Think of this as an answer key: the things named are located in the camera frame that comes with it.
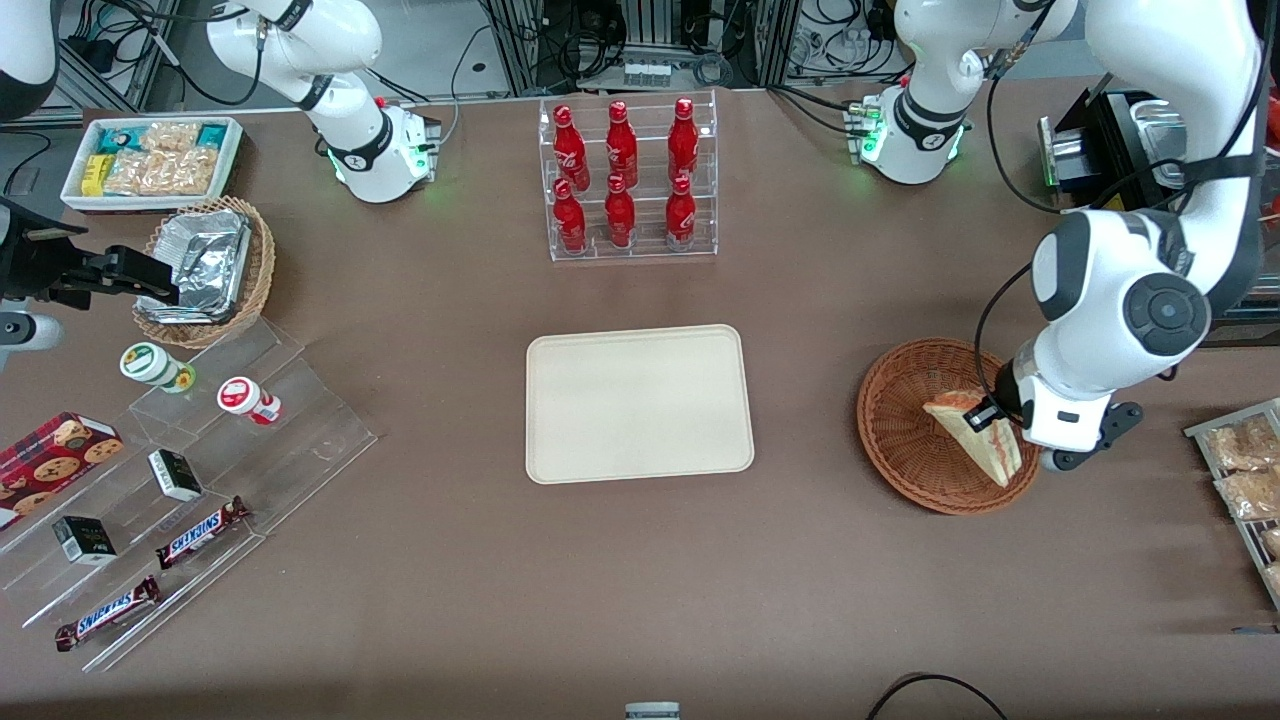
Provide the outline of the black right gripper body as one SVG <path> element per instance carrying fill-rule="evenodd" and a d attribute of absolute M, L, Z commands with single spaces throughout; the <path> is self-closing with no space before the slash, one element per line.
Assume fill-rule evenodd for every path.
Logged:
<path fill-rule="evenodd" d="M 84 234 L 82 225 L 72 225 L 1 197 L 3 299 L 60 304 L 81 311 L 91 309 L 91 292 L 63 284 L 64 275 L 83 268 L 87 252 L 77 249 L 70 238 Z"/>

